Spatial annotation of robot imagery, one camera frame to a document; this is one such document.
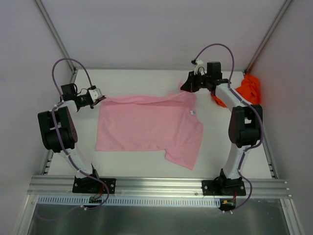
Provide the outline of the pink t shirt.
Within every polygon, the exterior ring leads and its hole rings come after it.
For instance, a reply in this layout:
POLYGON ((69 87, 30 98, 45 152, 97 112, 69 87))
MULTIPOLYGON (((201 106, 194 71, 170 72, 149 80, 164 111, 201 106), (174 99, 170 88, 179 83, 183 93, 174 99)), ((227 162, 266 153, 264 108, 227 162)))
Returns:
POLYGON ((193 170, 203 138, 197 96, 108 97, 101 102, 96 151, 165 151, 165 159, 193 170))

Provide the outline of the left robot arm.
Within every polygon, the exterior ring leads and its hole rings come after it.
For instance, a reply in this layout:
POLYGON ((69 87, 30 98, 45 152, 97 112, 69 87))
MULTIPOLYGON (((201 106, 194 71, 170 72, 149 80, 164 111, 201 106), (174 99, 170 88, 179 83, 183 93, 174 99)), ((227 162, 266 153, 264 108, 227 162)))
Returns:
POLYGON ((101 181, 92 163, 78 147, 78 134, 71 114, 86 106, 93 109, 106 97, 95 85, 86 89, 85 94, 78 92, 74 83, 62 85, 61 90, 60 103, 50 111, 38 113, 43 144, 46 149, 62 156, 74 170, 74 192, 78 192, 78 189, 96 192, 100 189, 101 181))

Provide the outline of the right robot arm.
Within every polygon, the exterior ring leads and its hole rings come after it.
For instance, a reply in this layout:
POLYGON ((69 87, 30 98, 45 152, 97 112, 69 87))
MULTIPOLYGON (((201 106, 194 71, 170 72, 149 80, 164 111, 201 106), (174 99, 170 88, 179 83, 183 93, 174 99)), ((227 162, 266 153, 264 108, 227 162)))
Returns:
POLYGON ((219 176, 202 182, 204 195, 245 196, 241 168, 249 151, 256 148, 263 138, 263 109, 260 105, 252 105, 230 85, 228 79, 222 78, 221 64, 208 62, 203 69, 203 61, 192 61, 194 70, 189 72, 182 91, 191 93, 199 89, 208 89, 219 98, 231 112, 228 136, 231 149, 225 166, 219 176))

